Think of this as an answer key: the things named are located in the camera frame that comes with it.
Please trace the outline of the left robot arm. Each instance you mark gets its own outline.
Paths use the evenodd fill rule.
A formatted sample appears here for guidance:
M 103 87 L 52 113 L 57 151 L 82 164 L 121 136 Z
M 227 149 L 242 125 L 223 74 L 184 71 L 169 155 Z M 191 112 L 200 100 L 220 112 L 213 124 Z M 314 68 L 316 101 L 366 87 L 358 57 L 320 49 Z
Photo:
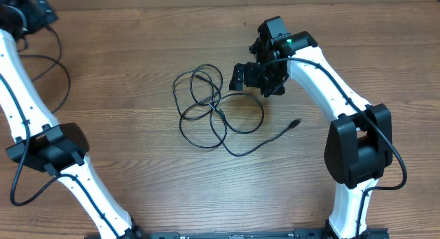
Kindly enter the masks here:
M 99 238 L 146 238 L 112 197 L 88 156 L 89 143 L 75 123 L 61 124 L 49 110 L 21 62 L 17 41 L 57 20 L 47 0 L 1 0 L 1 108 L 7 117 L 15 144 L 6 148 L 18 163 L 10 191 L 14 206 L 27 205 L 51 184 L 61 182 L 76 197 L 98 228 Z M 15 199 L 24 167 L 51 176 L 26 201 Z

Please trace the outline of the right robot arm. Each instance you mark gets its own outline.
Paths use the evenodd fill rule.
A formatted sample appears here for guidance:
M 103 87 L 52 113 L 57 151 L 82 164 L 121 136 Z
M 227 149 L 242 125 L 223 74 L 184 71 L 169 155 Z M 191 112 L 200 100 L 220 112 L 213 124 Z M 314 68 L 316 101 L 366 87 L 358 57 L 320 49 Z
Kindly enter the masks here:
M 329 123 L 324 162 L 335 181 L 333 211 L 323 229 L 297 229 L 295 238 L 388 238 L 387 229 L 366 225 L 366 214 L 370 193 L 392 162 L 390 111 L 359 96 L 332 69 L 314 38 L 308 32 L 291 34 L 279 16 L 258 27 L 249 51 L 256 60 L 235 65 L 231 91 L 254 87 L 266 98 L 283 95 L 284 83 L 292 79 Z

